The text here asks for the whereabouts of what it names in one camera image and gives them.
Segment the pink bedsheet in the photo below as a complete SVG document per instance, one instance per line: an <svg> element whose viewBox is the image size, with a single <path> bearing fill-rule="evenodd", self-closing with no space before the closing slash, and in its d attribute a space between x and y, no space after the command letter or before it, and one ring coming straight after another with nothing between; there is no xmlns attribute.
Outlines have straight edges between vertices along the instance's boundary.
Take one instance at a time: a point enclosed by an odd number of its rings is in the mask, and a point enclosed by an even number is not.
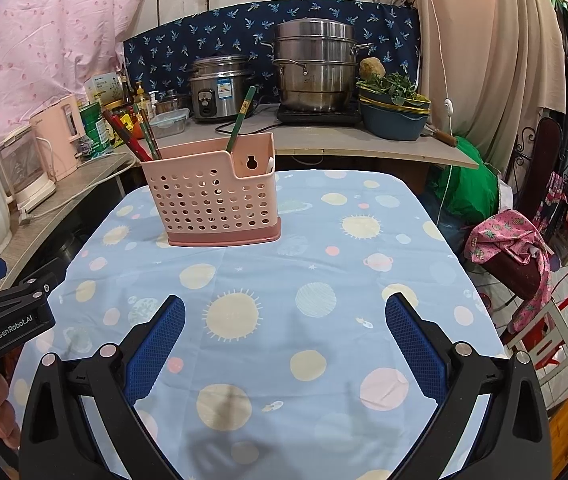
<svg viewBox="0 0 568 480"><path fill-rule="evenodd" d="M119 66L116 51L140 1L0 0L0 141Z"/></svg>

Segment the blue tablecloth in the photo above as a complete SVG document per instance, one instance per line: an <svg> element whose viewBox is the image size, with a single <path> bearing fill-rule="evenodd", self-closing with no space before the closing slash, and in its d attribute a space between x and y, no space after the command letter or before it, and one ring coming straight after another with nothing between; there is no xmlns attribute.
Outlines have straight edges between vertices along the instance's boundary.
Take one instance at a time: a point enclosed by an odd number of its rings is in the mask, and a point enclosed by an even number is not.
<svg viewBox="0 0 568 480"><path fill-rule="evenodd" d="M119 343L176 294L186 325L136 410L184 478L385 480L435 402L424 397L384 318L403 292L452 341L502 352L481 300L406 185L386 174L277 174L281 238L174 248L148 188L130 193L50 295L57 325L28 343L10 399L24 416L43 353ZM463 465L487 399L446 474ZM87 411L110 468L126 472Z"/></svg>

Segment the stainless steel pot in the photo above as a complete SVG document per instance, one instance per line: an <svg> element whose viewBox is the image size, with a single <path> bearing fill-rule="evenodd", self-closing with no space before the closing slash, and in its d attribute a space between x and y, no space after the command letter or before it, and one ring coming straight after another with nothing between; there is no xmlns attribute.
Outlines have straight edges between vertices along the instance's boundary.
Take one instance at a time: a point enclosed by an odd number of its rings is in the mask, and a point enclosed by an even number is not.
<svg viewBox="0 0 568 480"><path fill-rule="evenodd" d="M193 114L199 120L225 120L236 116L253 72L248 56L217 56L193 63L189 79Z"/></svg>
<svg viewBox="0 0 568 480"><path fill-rule="evenodd" d="M334 112L350 101L356 63L339 61L273 61L279 72L279 99L291 110Z"/></svg>
<svg viewBox="0 0 568 480"><path fill-rule="evenodd" d="M282 104L292 110L333 112L345 107L357 73L355 27L318 18L280 23L273 52Z"/></svg>
<svg viewBox="0 0 568 480"><path fill-rule="evenodd" d="M276 59L354 63L357 51L371 46L357 44L352 25L304 18L277 26L273 52Z"/></svg>

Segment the blue bowl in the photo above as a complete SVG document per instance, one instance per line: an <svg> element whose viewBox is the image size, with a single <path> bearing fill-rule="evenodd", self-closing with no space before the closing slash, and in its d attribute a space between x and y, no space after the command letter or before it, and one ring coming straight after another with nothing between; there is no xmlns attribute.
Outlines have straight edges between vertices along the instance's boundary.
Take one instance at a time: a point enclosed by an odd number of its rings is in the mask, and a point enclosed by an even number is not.
<svg viewBox="0 0 568 480"><path fill-rule="evenodd" d="M387 110L377 106L359 104L366 130L388 140L417 140L428 115Z"/></svg>

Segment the plastic basket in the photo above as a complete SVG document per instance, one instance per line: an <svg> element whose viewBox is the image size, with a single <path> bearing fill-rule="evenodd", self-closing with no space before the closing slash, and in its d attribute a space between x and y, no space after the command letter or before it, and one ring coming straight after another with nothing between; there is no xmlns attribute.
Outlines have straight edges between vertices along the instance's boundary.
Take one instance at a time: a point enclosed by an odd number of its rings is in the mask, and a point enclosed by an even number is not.
<svg viewBox="0 0 568 480"><path fill-rule="evenodd" d="M172 246L223 247L277 240L273 134L227 137L161 148L142 169Z"/></svg>

